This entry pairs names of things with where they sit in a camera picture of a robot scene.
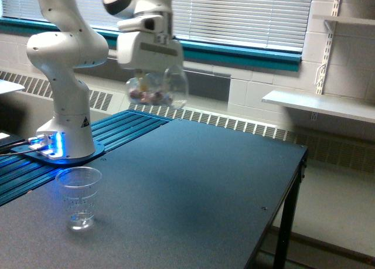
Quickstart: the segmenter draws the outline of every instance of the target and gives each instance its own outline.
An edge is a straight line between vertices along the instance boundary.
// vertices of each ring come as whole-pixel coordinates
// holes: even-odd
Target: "table leg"
[[[298,169],[298,176],[292,185],[289,194],[284,202],[284,209],[282,210],[282,218],[279,230],[279,237],[277,241],[277,248],[274,260],[274,269],[284,268],[287,259],[289,239],[292,231],[295,208],[297,205],[298,191],[301,184],[302,173],[304,165],[301,164]]]

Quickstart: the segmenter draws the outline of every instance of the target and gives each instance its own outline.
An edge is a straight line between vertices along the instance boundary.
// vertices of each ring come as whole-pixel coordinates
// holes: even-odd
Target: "cable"
[[[25,140],[25,141],[22,141],[22,142],[17,142],[17,143],[13,143],[13,144],[9,144],[5,147],[2,147],[0,148],[0,153],[3,153],[4,151],[7,151],[13,147],[18,147],[18,146],[21,146],[21,145],[27,145],[29,143],[29,141]]]
[[[27,154],[27,153],[31,153],[31,152],[36,152],[36,151],[41,151],[41,150],[45,150],[45,149],[46,149],[46,147],[42,147],[42,148],[35,149],[35,150],[28,150],[28,151],[17,152],[17,153],[0,154],[0,156],[23,155],[23,154]]]

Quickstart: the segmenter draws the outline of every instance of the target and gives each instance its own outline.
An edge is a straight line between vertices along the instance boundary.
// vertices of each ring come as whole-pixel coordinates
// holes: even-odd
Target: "shelf bracket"
[[[330,33],[334,33],[335,32],[336,23],[337,22],[334,22],[334,21],[324,20],[324,25],[326,25],[326,27],[327,27],[327,29],[328,29],[328,31]]]
[[[340,3],[341,3],[341,0],[334,0],[333,9],[331,13],[332,16],[339,15]],[[324,90],[324,83],[326,80],[326,74],[327,74],[327,69],[328,69],[329,60],[330,60],[330,52],[332,50],[333,37],[335,35],[335,30],[336,30],[336,25],[337,25],[336,22],[332,22],[329,20],[324,20],[324,24],[326,25],[328,29],[327,42],[326,42],[326,47],[324,50],[322,64],[317,69],[316,76],[315,76],[315,86],[316,86],[315,93],[320,94],[320,95],[323,94],[323,90]],[[318,119],[318,113],[312,112],[310,119],[312,121],[316,121]]]

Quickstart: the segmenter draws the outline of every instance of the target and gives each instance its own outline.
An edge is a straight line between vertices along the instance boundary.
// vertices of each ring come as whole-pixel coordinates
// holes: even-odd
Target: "clear glass bowl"
[[[127,81],[127,94],[135,104],[180,109],[188,101],[188,78],[179,66],[172,66],[164,73],[139,74]]]

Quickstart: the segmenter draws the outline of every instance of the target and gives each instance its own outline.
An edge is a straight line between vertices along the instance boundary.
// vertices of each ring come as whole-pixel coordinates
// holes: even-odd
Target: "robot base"
[[[39,162],[43,162],[44,164],[47,164],[47,165],[55,165],[55,166],[63,166],[63,167],[80,166],[104,154],[104,145],[102,143],[98,141],[94,141],[94,146],[95,146],[95,152],[93,154],[89,156],[85,156],[83,158],[78,158],[78,159],[49,159],[46,156],[43,156],[39,152],[27,153],[27,154],[24,154],[24,156],[35,159]],[[23,146],[12,148],[12,152],[25,152],[29,150],[30,150],[29,145],[23,145]]]

